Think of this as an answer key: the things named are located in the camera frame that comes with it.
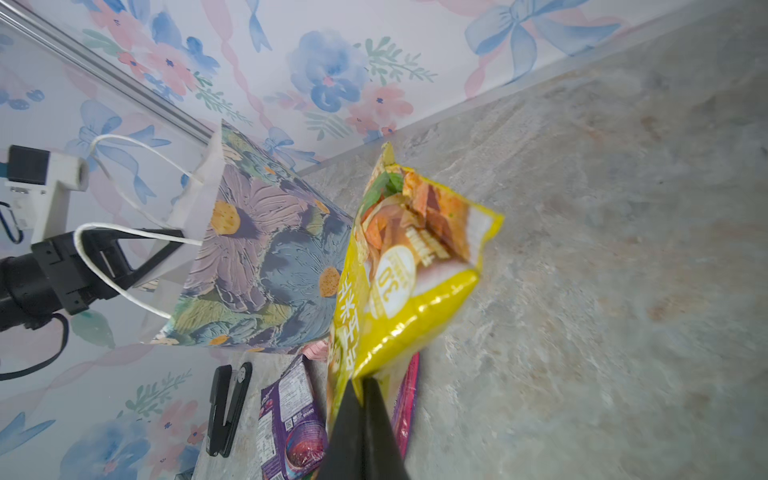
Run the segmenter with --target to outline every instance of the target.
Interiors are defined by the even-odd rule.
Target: white label
[[[306,378],[304,365],[299,363],[288,372],[278,385],[280,394],[280,421],[293,417],[301,409],[312,403],[310,382]]]
[[[259,419],[259,432],[256,438],[259,460],[264,465],[277,455],[275,450],[275,439],[272,437],[272,410],[265,413]]]
[[[403,245],[387,250],[379,261],[375,282],[384,312],[393,318],[408,302],[416,283],[416,264],[411,250]]]

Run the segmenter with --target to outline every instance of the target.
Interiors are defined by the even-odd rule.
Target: yellow flower center
[[[237,232],[240,228],[240,215],[237,214],[237,208],[227,202],[216,200],[210,225],[219,235],[232,235]]]
[[[336,291],[339,289],[339,271],[332,266],[326,268],[320,274],[320,280],[318,282],[320,287],[320,296],[328,298],[329,296],[336,295]]]
[[[326,205],[320,200],[315,199],[315,205],[317,205],[320,211],[322,211],[324,214],[327,215],[331,213],[331,210],[328,210],[328,207],[326,207]]]
[[[226,342],[229,339],[230,339],[230,337],[227,336],[227,335],[219,335],[215,339],[211,340],[208,343],[208,345],[221,345],[222,343]]]

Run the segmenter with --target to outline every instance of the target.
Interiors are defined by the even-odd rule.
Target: white rope handle
[[[135,303],[136,305],[140,306],[141,308],[145,310],[149,310],[155,315],[159,315],[159,316],[162,316],[163,318],[170,319],[172,317],[170,313],[164,312],[163,310],[156,309],[152,305],[148,305],[142,302],[141,300],[131,295],[127,291],[121,289],[109,276],[107,276],[106,273],[99,270],[98,266],[95,263],[93,263],[93,260],[91,260],[88,257],[88,254],[85,253],[85,247],[83,247],[83,232],[85,232],[86,230],[92,230],[94,228],[109,228],[112,230],[139,235],[140,237],[154,238],[157,240],[167,240],[169,242],[188,243],[190,245],[197,245],[197,246],[202,245],[203,242],[199,240],[193,240],[191,238],[163,235],[162,233],[144,232],[141,230],[136,230],[134,228],[123,227],[122,225],[117,225],[115,223],[99,223],[99,222],[84,223],[81,226],[79,226],[73,233],[74,248],[77,250],[78,254],[80,255],[80,258],[83,259],[83,263],[85,263],[85,266],[91,269],[91,272],[95,273],[96,276],[98,276],[104,283],[111,286],[116,292],[120,293],[122,296],[124,296],[131,302]]]
[[[136,210],[137,210],[137,211],[138,211],[138,212],[139,212],[139,213],[140,213],[142,216],[144,216],[144,218],[146,218],[146,219],[147,219],[147,220],[149,220],[150,222],[154,223],[155,225],[159,225],[160,227],[163,227],[163,228],[173,228],[171,225],[168,225],[167,223],[163,222],[162,220],[158,220],[157,218],[153,217],[151,214],[149,214],[149,213],[145,212],[145,211],[144,211],[144,210],[141,208],[141,205],[137,204],[137,203],[136,203],[136,202],[135,202],[135,201],[134,201],[134,200],[131,198],[131,196],[130,196],[130,195],[126,194],[126,193],[125,193],[125,192],[124,192],[124,191],[123,191],[123,190],[120,188],[120,186],[118,185],[118,183],[117,183],[117,182],[114,180],[114,178],[112,178],[112,175],[110,175],[110,173],[109,173],[109,170],[107,170],[107,167],[104,165],[104,163],[102,163],[102,162],[101,162],[101,160],[99,160],[99,157],[98,157],[97,155],[94,155],[94,152],[96,151],[96,146],[99,144],[99,142],[101,142],[101,141],[103,141],[103,140],[107,140],[108,138],[117,138],[118,140],[127,141],[127,142],[130,142],[130,143],[132,143],[132,144],[136,144],[136,145],[139,145],[140,147],[144,147],[144,148],[146,148],[147,150],[149,150],[149,151],[151,151],[151,152],[155,153],[157,156],[159,156],[160,158],[162,158],[163,160],[165,160],[165,161],[166,161],[166,162],[168,162],[169,164],[171,164],[171,165],[173,165],[174,167],[176,167],[177,169],[179,169],[179,170],[180,170],[180,171],[181,171],[183,174],[187,175],[189,178],[191,178],[191,179],[195,180],[195,181],[196,181],[196,182],[198,182],[199,184],[202,184],[202,183],[203,183],[203,181],[202,181],[200,178],[196,177],[196,176],[195,176],[194,174],[192,174],[191,172],[188,172],[188,171],[186,171],[186,170],[185,170],[183,167],[181,167],[181,166],[180,166],[180,165],[178,165],[176,162],[174,162],[174,161],[173,161],[173,160],[171,160],[170,158],[166,157],[165,155],[163,155],[163,154],[162,154],[162,153],[160,153],[159,151],[155,150],[154,148],[150,147],[149,145],[147,145],[147,144],[145,144],[145,143],[142,143],[142,142],[140,142],[140,141],[136,140],[135,138],[131,138],[131,137],[125,137],[125,136],[123,136],[123,135],[105,134],[105,135],[99,135],[99,136],[97,136],[97,137],[96,137],[96,138],[94,138],[94,139],[93,139],[93,141],[91,142],[91,146],[88,148],[88,156],[89,156],[89,157],[93,157],[93,159],[96,161],[96,163],[97,163],[97,164],[98,164],[98,166],[101,168],[101,170],[102,170],[102,171],[104,171],[104,175],[105,175],[105,177],[107,178],[107,180],[109,180],[109,181],[110,181],[110,183],[112,183],[112,185],[114,186],[114,189],[118,191],[118,194],[119,194],[121,197],[123,197],[123,200],[125,200],[125,201],[126,201],[128,204],[129,204],[129,205],[131,205],[131,206],[132,206],[134,209],[136,209]]]

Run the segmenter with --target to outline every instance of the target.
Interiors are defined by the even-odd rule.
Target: black cable
[[[5,229],[5,234],[8,235],[8,238],[11,242],[15,243],[16,245],[19,245],[21,242],[24,241],[24,232],[22,232],[22,229],[18,227],[18,223],[16,223],[16,216],[13,214],[13,210],[11,209],[11,206],[8,205],[6,202],[0,202],[0,205],[7,208],[9,212],[11,212],[11,218],[13,219],[13,226],[16,227],[16,230],[18,231],[18,238],[14,238],[13,234],[11,233],[11,229],[8,228],[8,224],[5,222],[5,217],[2,216],[2,211],[0,211],[0,222],[2,222],[2,227]]]
[[[35,373],[39,369],[43,369],[49,365],[51,365],[54,360],[58,358],[58,356],[61,355],[61,352],[64,351],[64,347],[67,346],[67,341],[69,340],[69,322],[67,322],[67,318],[60,313],[54,313],[51,318],[55,318],[59,322],[61,322],[61,326],[64,327],[64,330],[61,332],[61,348],[58,350],[58,353],[56,355],[53,355],[51,358],[45,360],[44,362],[40,362],[37,365],[33,365],[29,367],[28,369],[19,370],[17,372],[9,372],[9,373],[0,373],[0,382],[3,380],[13,380],[17,379],[20,376],[26,376],[30,373]]]

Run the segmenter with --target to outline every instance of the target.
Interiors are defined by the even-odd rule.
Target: black cylinder
[[[17,325],[39,328],[60,308],[61,302],[31,253],[0,260],[0,332]]]

